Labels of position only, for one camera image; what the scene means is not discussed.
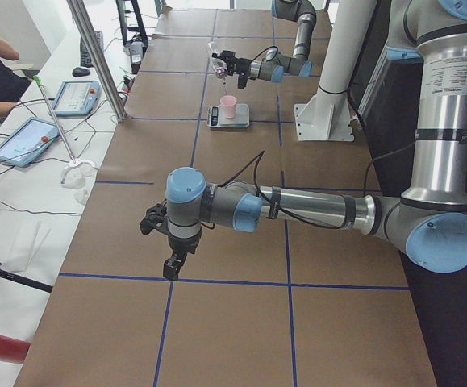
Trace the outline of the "near teach pendant tablet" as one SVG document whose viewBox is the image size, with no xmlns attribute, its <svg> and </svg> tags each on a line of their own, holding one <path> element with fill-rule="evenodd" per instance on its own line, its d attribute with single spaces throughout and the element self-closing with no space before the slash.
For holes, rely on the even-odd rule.
<svg viewBox="0 0 467 387">
<path fill-rule="evenodd" d="M 0 163 L 27 167 L 58 137 L 58 129 L 49 121 L 29 118 L 0 144 Z"/>
</svg>

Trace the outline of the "aluminium frame post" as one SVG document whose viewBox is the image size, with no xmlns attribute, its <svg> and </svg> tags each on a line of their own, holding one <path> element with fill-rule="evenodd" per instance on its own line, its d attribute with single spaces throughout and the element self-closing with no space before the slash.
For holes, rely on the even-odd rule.
<svg viewBox="0 0 467 387">
<path fill-rule="evenodd" d="M 127 113 L 123 101 L 119 96 L 119 92 L 115 87 L 104 53 L 95 37 L 93 24 L 91 23 L 85 4 L 82 0 L 67 0 L 67 4 L 80 36 L 89 51 L 90 58 L 98 75 L 98 79 L 101 82 L 103 91 L 107 96 L 117 121 L 121 123 L 127 117 Z"/>
</svg>

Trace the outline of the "silver digital kitchen scale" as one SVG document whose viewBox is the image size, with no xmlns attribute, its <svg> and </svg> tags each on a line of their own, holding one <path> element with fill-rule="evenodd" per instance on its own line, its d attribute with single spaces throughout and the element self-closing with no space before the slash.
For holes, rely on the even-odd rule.
<svg viewBox="0 0 467 387">
<path fill-rule="evenodd" d="M 236 113 L 232 118 L 228 118 L 223 106 L 210 106 L 207 111 L 207 126 L 212 130 L 231 129 L 241 130 L 249 127 L 249 107 L 240 103 L 236 106 Z"/>
</svg>

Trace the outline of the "crumpled white paper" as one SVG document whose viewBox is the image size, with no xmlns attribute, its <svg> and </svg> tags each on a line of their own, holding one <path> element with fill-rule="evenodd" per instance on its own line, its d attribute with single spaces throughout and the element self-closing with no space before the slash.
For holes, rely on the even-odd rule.
<svg viewBox="0 0 467 387">
<path fill-rule="evenodd" d="M 60 175 L 60 184 L 63 188 L 73 189 L 75 200 L 85 205 L 90 196 L 86 178 L 95 177 L 97 170 L 97 166 L 91 160 L 71 160 Z"/>
</svg>

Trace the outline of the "red cylinder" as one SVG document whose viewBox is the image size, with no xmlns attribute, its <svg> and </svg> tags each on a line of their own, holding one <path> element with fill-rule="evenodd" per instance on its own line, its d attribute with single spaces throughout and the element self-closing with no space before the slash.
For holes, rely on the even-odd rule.
<svg viewBox="0 0 467 387">
<path fill-rule="evenodd" d="M 0 361 L 21 364 L 31 344 L 27 341 L 0 335 Z"/>
</svg>

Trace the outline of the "pink plastic cup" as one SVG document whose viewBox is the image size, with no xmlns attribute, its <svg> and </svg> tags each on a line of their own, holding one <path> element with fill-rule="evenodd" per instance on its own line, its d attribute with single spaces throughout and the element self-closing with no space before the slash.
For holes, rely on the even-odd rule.
<svg viewBox="0 0 467 387">
<path fill-rule="evenodd" d="M 224 95 L 220 98 L 220 106 L 223 110 L 223 116 L 232 119 L 236 116 L 237 98 L 232 95 Z"/>
</svg>

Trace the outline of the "white pillar with base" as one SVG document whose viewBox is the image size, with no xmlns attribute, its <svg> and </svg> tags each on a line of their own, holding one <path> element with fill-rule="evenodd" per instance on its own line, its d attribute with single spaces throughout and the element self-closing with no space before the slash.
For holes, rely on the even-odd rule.
<svg viewBox="0 0 467 387">
<path fill-rule="evenodd" d="M 349 39 L 351 5 L 351 1 L 339 4 L 316 95 L 308 103 L 294 106 L 299 141 L 354 140 L 346 102 L 353 55 L 343 47 Z"/>
</svg>

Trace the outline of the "black computer mouse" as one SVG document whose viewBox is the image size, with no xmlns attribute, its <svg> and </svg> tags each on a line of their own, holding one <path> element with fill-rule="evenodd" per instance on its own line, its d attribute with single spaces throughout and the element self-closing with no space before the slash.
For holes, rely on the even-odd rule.
<svg viewBox="0 0 467 387">
<path fill-rule="evenodd" d="M 87 77 L 90 74 L 90 70 L 86 67 L 76 67 L 72 70 L 73 77 Z"/>
</svg>

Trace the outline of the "far teach pendant tablet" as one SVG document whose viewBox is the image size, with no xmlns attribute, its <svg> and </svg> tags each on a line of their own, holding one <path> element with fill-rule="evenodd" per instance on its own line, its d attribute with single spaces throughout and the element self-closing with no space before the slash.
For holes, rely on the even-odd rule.
<svg viewBox="0 0 467 387">
<path fill-rule="evenodd" d="M 98 81 L 63 81 L 52 103 L 56 116 L 89 115 L 97 106 L 101 91 Z"/>
</svg>

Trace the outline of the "long metal rod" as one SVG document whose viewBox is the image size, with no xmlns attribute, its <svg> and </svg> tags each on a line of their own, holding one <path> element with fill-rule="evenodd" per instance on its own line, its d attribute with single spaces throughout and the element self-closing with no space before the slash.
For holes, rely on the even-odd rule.
<svg viewBox="0 0 467 387">
<path fill-rule="evenodd" d="M 53 120 L 53 122 L 54 122 L 54 124 L 56 126 L 56 129 L 58 131 L 60 139 L 61 139 L 63 145 L 65 146 L 65 149 L 66 149 L 66 151 L 67 151 L 67 153 L 69 155 L 69 166 L 75 168 L 77 166 L 77 158 L 75 157 L 75 155 L 73 153 L 73 150 L 69 146 L 68 140 L 66 139 L 66 136 L 65 136 L 65 132 L 64 132 L 64 130 L 63 130 L 63 128 L 62 128 L 62 126 L 61 126 L 61 124 L 59 122 L 59 119 L 56 116 L 56 113 L 55 113 L 55 111 L 54 111 L 54 109 L 52 107 L 52 104 L 49 101 L 49 98 L 48 98 L 48 95 L 47 95 L 47 93 L 45 91 L 45 88 L 44 88 L 43 84 L 41 83 L 40 78 L 37 75 L 35 75 L 32 79 L 36 83 L 36 85 L 38 86 L 38 88 L 39 88 L 39 90 L 41 92 L 41 95 L 42 95 L 42 97 L 44 99 L 44 102 L 45 102 L 45 104 L 46 104 L 46 106 L 48 108 L 48 112 L 51 115 L 52 120 Z"/>
</svg>

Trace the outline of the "teach pendant tablet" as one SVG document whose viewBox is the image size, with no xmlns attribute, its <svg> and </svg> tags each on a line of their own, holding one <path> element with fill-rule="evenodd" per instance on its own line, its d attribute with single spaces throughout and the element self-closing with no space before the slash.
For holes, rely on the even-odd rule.
<svg viewBox="0 0 467 387">
<path fill-rule="evenodd" d="M 52 103 L 56 116 L 89 115 L 97 106 L 101 91 L 98 81 L 63 81 Z"/>
<path fill-rule="evenodd" d="M 58 137 L 58 129 L 49 121 L 29 118 L 0 144 L 0 163 L 27 167 Z"/>
</svg>

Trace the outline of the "clear glass sauce bottle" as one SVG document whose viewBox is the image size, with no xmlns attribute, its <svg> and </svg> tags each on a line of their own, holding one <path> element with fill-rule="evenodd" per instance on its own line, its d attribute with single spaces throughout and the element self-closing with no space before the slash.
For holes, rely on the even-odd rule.
<svg viewBox="0 0 467 387">
<path fill-rule="evenodd" d="M 221 59 L 221 52 L 219 51 L 216 42 L 210 41 L 207 45 L 207 50 L 209 53 L 210 63 L 212 65 L 215 76 L 218 79 L 223 80 L 226 77 L 219 76 L 219 68 L 221 66 L 225 66 L 226 63 Z"/>
</svg>

